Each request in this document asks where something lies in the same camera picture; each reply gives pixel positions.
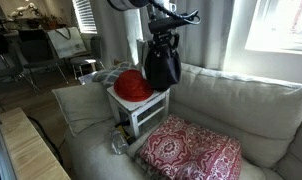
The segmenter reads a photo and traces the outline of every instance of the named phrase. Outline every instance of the throw pillow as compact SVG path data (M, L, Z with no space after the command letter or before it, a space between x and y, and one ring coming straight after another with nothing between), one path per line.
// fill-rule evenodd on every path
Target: throw pillow
M52 90L73 136L113 117L107 92L100 83Z
M110 68L109 70L99 71L93 76L92 81L102 83L107 89L113 86L114 82L118 79L122 72L129 69L136 69L136 67L132 63L123 62L115 67Z
M170 115L148 137L140 158L169 179L236 180L241 148L235 138Z

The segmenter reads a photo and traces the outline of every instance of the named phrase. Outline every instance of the white side table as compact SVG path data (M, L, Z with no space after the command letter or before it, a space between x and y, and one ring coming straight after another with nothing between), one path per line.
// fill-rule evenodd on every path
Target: white side table
M116 94L113 86L109 87L107 91L115 121L120 122L120 107L126 114L128 114L130 119L130 125L136 138L139 138L140 136L139 126L147 122L154 115L162 111L163 117L168 116L170 89L165 92L154 91L148 99L140 102L130 102L122 99ZM154 110L149 116L138 121L138 116L140 114L142 114L143 112L145 112L160 101L162 101L162 106L160 108Z

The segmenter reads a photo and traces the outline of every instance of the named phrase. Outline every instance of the cable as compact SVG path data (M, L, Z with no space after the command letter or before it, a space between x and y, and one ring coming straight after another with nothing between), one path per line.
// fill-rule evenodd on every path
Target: cable
M31 121L35 122L35 123L39 126L39 128L40 128L40 130L41 130L41 132L42 132L42 134L43 134L43 136L44 136L44 138L50 143L50 145L53 147L53 149L54 149L55 152L57 153L58 160L59 160L61 166L63 167L63 160L62 160L61 154L60 154L58 148L55 146L55 144L50 140L50 138L48 137L48 135L45 133L45 131L44 131L42 125L41 125L36 119L34 119L33 117L30 117L30 116L27 116L27 117L28 117Z
M190 24L199 24L201 22L201 19L200 17L198 16L198 10L195 10L193 11L192 13L190 14L177 14L175 12L172 12L168 9L166 9L165 7L163 7L160 3L156 2L155 0L149 0L149 3L152 4L155 8L157 8L158 10L164 12L165 14L171 16L171 17L174 17L174 18L177 18L177 19L182 19Z
M65 143L65 139L63 139L62 143L58 146L58 150L62 147L62 145Z

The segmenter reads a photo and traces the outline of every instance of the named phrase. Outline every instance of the red patterned pillow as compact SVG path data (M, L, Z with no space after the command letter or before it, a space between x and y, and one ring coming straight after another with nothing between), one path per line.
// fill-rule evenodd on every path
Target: red patterned pillow
M170 115L147 139L140 157L170 179L236 180L240 143Z

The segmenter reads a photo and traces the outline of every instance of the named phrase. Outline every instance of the wooden shelf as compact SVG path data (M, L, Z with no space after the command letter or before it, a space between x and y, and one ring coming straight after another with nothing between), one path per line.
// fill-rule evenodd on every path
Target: wooden shelf
M70 179L21 108L0 114L17 179Z

